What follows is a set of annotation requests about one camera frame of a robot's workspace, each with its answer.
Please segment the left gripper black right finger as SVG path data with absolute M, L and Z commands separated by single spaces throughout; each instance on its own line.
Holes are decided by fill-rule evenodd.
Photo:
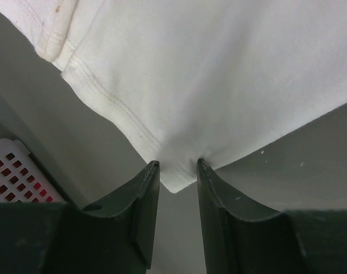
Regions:
M 208 273 L 347 273 L 347 209 L 269 208 L 197 162 Z

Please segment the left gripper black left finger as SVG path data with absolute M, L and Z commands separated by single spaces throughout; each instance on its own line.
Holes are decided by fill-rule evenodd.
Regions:
M 160 165 L 79 209 L 0 203 L 0 273 L 146 273 L 151 267 Z

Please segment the white t shirt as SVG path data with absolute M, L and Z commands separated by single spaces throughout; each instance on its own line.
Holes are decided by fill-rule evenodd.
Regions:
M 347 103 L 347 1 L 0 1 L 173 193 Z

